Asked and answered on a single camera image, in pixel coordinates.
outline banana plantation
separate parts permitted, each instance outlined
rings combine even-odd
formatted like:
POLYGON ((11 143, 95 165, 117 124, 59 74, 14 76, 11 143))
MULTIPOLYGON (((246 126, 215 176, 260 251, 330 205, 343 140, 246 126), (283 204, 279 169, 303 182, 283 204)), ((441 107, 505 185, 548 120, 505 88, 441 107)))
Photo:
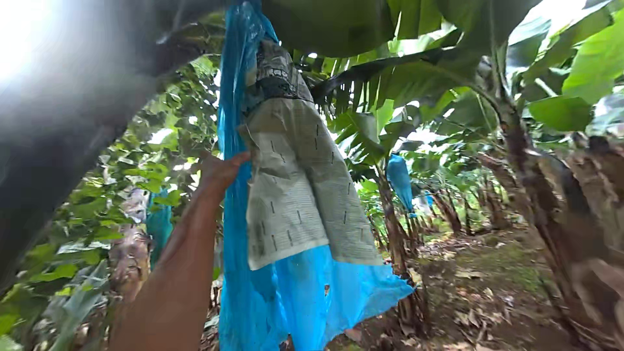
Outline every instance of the banana plantation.
MULTIPOLYGON (((0 350, 114 351, 202 159, 225 156, 235 4, 59 3, 0 83, 0 350)), ((623 1, 261 11, 413 289, 325 350, 624 350, 623 1)), ((202 351, 220 349, 223 217, 202 351)))

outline vegetation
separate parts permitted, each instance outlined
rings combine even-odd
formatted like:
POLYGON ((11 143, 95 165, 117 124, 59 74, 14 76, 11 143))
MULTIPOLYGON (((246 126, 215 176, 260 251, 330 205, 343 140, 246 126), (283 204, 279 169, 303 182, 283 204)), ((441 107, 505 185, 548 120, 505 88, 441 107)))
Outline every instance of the vegetation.
MULTIPOLYGON (((624 3, 588 1, 579 18, 551 28, 540 16, 525 19, 539 0, 342 2, 358 10, 325 0, 263 6, 337 135, 380 251, 419 287, 399 303, 401 325, 431 336, 418 265, 425 242, 523 222, 530 244, 545 249, 560 295, 552 303, 565 307, 560 320, 572 340, 622 349, 624 3), (365 35, 349 36, 353 28, 365 35), (435 140, 415 140, 424 132, 435 140), (434 206, 406 213, 386 175, 392 153, 407 160, 414 196, 431 196, 434 206)), ((0 349, 103 347, 115 314, 150 270, 150 238, 130 212, 155 209, 129 209, 131 191, 168 190, 155 204, 173 206, 175 223, 197 186, 193 165, 204 152, 219 153, 215 67, 223 26, 223 14, 213 14, 176 31, 172 37, 204 55, 169 62, 176 70, 160 76, 161 93, 116 141, 101 142, 97 164, 77 176, 69 196, 46 195, 45 204, 62 204, 39 237, 38 227, 25 232, 35 244, 22 260, 28 240, 2 247, 0 255, 15 254, 2 268, 10 284, 0 290, 0 349), (124 263, 124 242, 141 246, 144 264, 124 263)), ((68 191, 70 182, 63 180, 68 191)), ((45 213, 34 210, 42 212, 40 227, 45 213)), ((535 272, 514 272, 538 291, 535 272)))

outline green leaf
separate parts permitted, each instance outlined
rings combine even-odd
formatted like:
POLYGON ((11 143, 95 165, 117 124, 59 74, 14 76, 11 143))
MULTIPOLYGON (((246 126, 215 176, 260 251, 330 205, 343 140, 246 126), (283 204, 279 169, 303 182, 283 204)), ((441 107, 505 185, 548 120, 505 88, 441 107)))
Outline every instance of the green leaf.
POLYGON ((422 141, 404 141, 399 151, 416 151, 423 145, 422 141))
POLYGON ((108 227, 101 227, 96 230, 94 240, 114 240, 114 239, 123 239, 124 235, 121 234, 118 230, 111 229, 108 227))
POLYGON ((106 198, 98 197, 91 202, 82 205, 74 205, 71 207, 71 211, 74 216, 78 218, 88 219, 93 218, 95 214, 106 210, 106 198))
POLYGON ((520 23, 509 36, 507 47, 507 75, 533 64, 537 52, 550 30, 551 20, 536 17, 520 23))
POLYGON ((395 26, 401 15, 398 39, 416 39, 440 29, 442 14, 435 0, 389 0, 388 5, 395 26))
POLYGON ((168 193, 167 197, 154 197, 154 204, 178 206, 180 204, 181 193, 182 192, 179 190, 173 190, 168 193))
POLYGON ((336 89, 336 110, 342 111, 338 106, 346 106, 349 95, 340 87, 351 86, 354 81, 371 81, 371 87, 377 89, 370 92, 369 104, 380 107, 390 99, 394 108, 398 108, 422 97, 438 98, 453 87, 476 84, 474 78, 480 60, 478 52, 458 48, 378 59, 353 66, 314 86, 311 92, 314 101, 323 104, 325 97, 336 89))
POLYGON ((593 7, 584 9, 579 20, 563 31, 560 31, 559 34, 551 40, 551 45, 548 47, 544 56, 529 67, 524 79, 532 82, 535 78, 541 76, 549 67, 554 67, 568 59, 572 55, 572 47, 576 43, 587 39, 592 34, 609 26, 612 23, 609 10, 606 8, 609 2, 610 1, 603 1, 593 7))
POLYGON ((447 51, 437 64, 416 61, 388 67, 385 69, 390 73, 388 82, 382 83, 386 90, 383 95, 380 91, 379 99, 391 99, 394 107, 398 108, 422 97, 438 96, 453 87, 472 82, 478 63, 479 58, 469 52, 447 51))
MULTIPOLYGON (((548 68, 539 77, 539 79, 541 79, 541 83, 545 84, 552 92, 557 95, 561 95, 563 82, 566 80, 569 74, 569 70, 548 68)), ((548 91, 546 91, 544 87, 542 87, 540 84, 537 84, 536 81, 525 81, 524 83, 526 84, 526 86, 522 88, 522 97, 526 101, 532 102, 550 97, 548 91)))
POLYGON ((219 279, 219 275, 221 274, 221 268, 219 267, 215 267, 212 270, 212 280, 217 280, 219 279))
POLYGON ((351 57, 392 39, 386 0, 265 0, 264 14, 286 47, 351 57))
POLYGON ((0 350, 2 351, 22 351, 24 348, 8 335, 0 335, 0 350))
POLYGON ((541 0, 437 0, 444 18, 464 31, 462 47, 489 54, 503 45, 541 0))
POLYGON ((487 136, 498 126, 496 113, 490 104, 484 102, 474 92, 465 92, 450 105, 453 111, 449 117, 439 118, 434 127, 440 135, 449 136, 468 129, 481 136, 487 136))
POLYGON ((13 328, 18 318, 19 315, 16 314, 0 315, 0 335, 8 333, 13 328))
POLYGON ((76 330, 102 295, 101 288, 107 281, 106 272, 106 261, 103 260, 63 305, 64 320, 61 321, 59 335, 50 351, 70 349, 76 330))
POLYGON ((349 116, 361 135, 370 141, 379 143, 378 120, 374 114, 349 113, 349 116))
POLYGON ((373 182, 371 180, 368 180, 368 179, 362 180, 360 182, 360 185, 362 185, 362 188, 364 188, 364 190, 367 190, 367 191, 378 191, 377 183, 375 183, 375 182, 373 182))
POLYGON ((624 72, 624 10, 615 23, 589 37, 580 47, 563 93, 580 96, 589 104, 612 93, 615 79, 624 72))
POLYGON ((71 278, 78 271, 75 264, 62 264, 51 273, 40 273, 31 277, 31 282, 51 282, 59 278, 71 278))
POLYGON ((138 183, 139 188, 149 190, 155 194, 158 194, 161 189, 162 181, 157 179, 151 179, 147 183, 138 183))
POLYGON ((377 135, 381 133, 381 130, 384 129, 386 124, 392 119, 392 115, 394 114, 392 105, 392 101, 386 100, 379 109, 373 111, 373 115, 375 119, 377 119, 377 135))
POLYGON ((556 96, 531 102, 533 118, 557 131, 584 131, 592 120, 592 106, 580 97, 556 96))

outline torn plastic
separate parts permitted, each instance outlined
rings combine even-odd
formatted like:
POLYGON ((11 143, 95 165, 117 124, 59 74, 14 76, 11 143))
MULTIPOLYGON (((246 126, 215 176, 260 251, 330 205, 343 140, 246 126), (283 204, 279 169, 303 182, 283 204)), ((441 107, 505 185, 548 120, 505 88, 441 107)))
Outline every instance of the torn plastic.
MULTIPOLYGON (((218 112, 226 159, 245 150, 238 134, 240 111, 260 40, 278 41, 260 8, 259 1, 245 1, 226 15, 218 112)), ((251 271, 245 220, 250 173, 250 165, 243 165, 225 196, 222 350, 275 351, 288 334, 296 350, 322 350, 344 329, 383 313, 413 291, 389 265, 336 262, 327 245, 251 271)))

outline dirt path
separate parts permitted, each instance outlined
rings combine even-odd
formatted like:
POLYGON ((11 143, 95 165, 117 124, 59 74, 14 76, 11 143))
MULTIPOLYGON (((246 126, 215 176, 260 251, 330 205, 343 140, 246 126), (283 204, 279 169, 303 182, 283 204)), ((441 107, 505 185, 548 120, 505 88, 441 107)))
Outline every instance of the dirt path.
POLYGON ((339 335, 326 350, 575 350, 554 322, 557 315, 540 283, 541 277, 552 286, 550 271, 540 252, 528 247, 526 235, 515 229, 446 237, 421 248, 432 318, 429 341, 401 330, 390 310, 350 330, 351 338, 339 335))

